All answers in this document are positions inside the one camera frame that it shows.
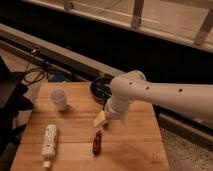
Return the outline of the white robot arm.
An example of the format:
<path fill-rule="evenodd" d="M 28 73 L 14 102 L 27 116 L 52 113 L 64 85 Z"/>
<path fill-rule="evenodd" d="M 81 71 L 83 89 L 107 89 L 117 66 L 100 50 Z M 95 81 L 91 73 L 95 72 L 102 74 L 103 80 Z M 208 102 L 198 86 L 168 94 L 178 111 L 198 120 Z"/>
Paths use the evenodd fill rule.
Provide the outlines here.
<path fill-rule="evenodd" d="M 139 70 L 114 77 L 111 97 L 93 121 L 100 127 L 126 117 L 134 101 L 144 101 L 201 121 L 213 122 L 213 85 L 148 82 Z"/>

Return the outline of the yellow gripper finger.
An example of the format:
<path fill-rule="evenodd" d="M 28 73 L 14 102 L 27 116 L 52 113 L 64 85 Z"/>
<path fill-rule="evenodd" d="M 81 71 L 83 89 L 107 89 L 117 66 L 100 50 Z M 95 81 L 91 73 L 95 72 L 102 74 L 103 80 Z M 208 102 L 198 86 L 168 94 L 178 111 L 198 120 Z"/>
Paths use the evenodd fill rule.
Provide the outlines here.
<path fill-rule="evenodd" d="M 101 125 L 103 125 L 106 121 L 106 115 L 105 112 L 103 110 L 101 110 L 97 116 L 95 117 L 94 121 L 93 121 L 93 126 L 94 127 L 99 127 Z"/>

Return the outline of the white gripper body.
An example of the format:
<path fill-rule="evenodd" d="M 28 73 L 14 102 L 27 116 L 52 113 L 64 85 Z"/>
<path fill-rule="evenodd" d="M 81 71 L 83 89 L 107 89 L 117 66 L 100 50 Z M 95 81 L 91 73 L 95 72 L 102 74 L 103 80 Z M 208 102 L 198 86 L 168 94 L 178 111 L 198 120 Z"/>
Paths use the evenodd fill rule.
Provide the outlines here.
<path fill-rule="evenodd" d="M 124 120 L 127 113 L 126 108 L 116 111 L 109 104 L 105 105 L 104 111 L 108 120 Z"/>

